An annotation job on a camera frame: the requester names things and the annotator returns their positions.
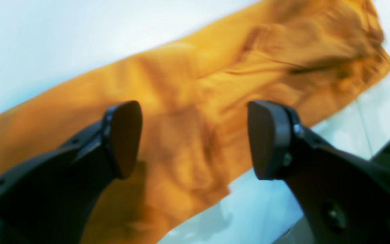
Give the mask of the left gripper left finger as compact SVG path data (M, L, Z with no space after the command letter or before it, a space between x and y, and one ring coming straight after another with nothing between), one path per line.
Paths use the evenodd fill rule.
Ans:
M105 188L128 179L143 126L137 101L112 106L59 148L0 175L0 244L79 244Z

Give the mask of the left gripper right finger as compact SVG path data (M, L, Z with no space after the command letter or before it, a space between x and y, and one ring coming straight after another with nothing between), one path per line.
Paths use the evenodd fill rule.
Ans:
M259 180L282 180L317 244L390 244L390 172L341 151L279 103L248 103L247 130Z

